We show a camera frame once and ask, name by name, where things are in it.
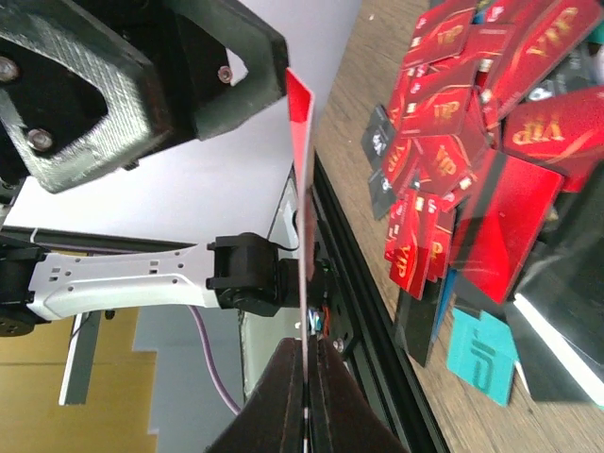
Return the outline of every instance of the wooden table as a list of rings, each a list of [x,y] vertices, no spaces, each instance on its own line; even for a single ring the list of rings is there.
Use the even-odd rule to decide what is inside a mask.
[[[387,221],[373,219],[367,179],[371,168],[360,140],[377,102],[387,103],[417,16],[428,0],[364,0],[344,53],[316,147],[361,251],[394,318],[397,287],[383,258]],[[601,452],[604,412],[582,405],[535,404],[520,379],[500,408],[447,371],[447,315],[427,368],[413,363],[452,452]]]

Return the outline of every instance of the pile of cards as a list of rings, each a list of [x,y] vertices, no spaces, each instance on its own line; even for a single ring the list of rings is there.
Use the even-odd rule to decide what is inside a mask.
[[[452,266],[503,304],[559,200],[604,159],[604,88],[585,42],[599,2],[477,12],[477,0],[448,0],[418,18],[362,138],[374,214],[389,214],[390,277],[418,300]]]

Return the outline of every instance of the screw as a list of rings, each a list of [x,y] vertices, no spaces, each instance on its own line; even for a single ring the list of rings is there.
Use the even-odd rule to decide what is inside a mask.
[[[228,66],[222,66],[218,70],[218,78],[223,83],[230,83],[230,81],[233,79],[233,72]]]
[[[339,353],[343,353],[344,352],[344,340],[342,340],[341,338],[337,339],[336,341],[333,342],[333,347],[335,347],[336,351],[338,351]]]
[[[0,82],[9,83],[19,76],[19,66],[12,59],[0,57]]]
[[[27,132],[27,144],[36,151],[43,153],[54,144],[53,136],[44,129],[31,129]]]

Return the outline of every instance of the white wall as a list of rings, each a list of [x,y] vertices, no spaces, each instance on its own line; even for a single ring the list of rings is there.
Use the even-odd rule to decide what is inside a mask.
[[[290,64],[323,111],[361,0],[243,3],[286,37]],[[291,165],[281,100],[234,132],[185,143],[67,193],[51,195],[28,180],[7,225],[189,243],[243,231],[266,235]]]

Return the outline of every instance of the purple cable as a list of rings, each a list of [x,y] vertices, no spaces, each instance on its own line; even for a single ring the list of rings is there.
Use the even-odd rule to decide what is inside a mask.
[[[206,356],[206,365],[208,366],[208,371],[210,371],[211,380],[214,382],[214,387],[218,391],[218,394],[223,398],[225,404],[235,415],[238,415],[241,411],[240,407],[237,406],[237,403],[231,398],[230,394],[228,394],[227,389],[225,388],[222,380],[218,376],[218,371],[216,370],[216,365],[214,364],[214,358],[211,355],[210,349],[210,339],[208,338],[208,332],[206,331],[206,326],[204,325],[204,320],[197,310],[197,307],[188,306],[189,311],[193,315],[193,319],[197,324],[197,330],[199,331],[199,338],[201,339],[201,345],[204,348],[204,355]]]

